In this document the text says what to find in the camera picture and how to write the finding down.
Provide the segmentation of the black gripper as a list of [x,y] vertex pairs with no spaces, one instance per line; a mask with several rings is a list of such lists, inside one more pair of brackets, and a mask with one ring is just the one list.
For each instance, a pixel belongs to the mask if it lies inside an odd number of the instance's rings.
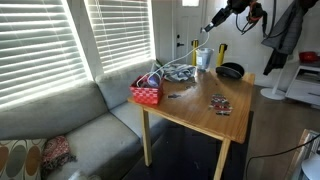
[[218,13],[212,18],[211,23],[204,28],[205,32],[209,32],[213,27],[219,26],[223,23],[232,13],[232,9],[229,6],[221,8]]

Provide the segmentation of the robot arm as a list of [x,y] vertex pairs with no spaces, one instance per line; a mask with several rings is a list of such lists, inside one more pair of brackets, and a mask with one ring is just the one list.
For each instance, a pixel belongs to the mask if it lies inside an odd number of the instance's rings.
[[202,32],[209,32],[214,27],[222,24],[232,13],[236,16],[241,14],[246,8],[249,8],[248,15],[246,17],[247,24],[240,29],[237,26],[238,31],[241,34],[245,34],[250,29],[252,29],[260,19],[262,22],[262,33],[264,38],[268,38],[272,31],[274,24],[271,24],[271,29],[269,33],[266,33],[267,27],[267,12],[263,10],[262,5],[257,0],[227,0],[227,5],[225,8],[221,8],[218,13],[212,18],[211,22],[202,29]]

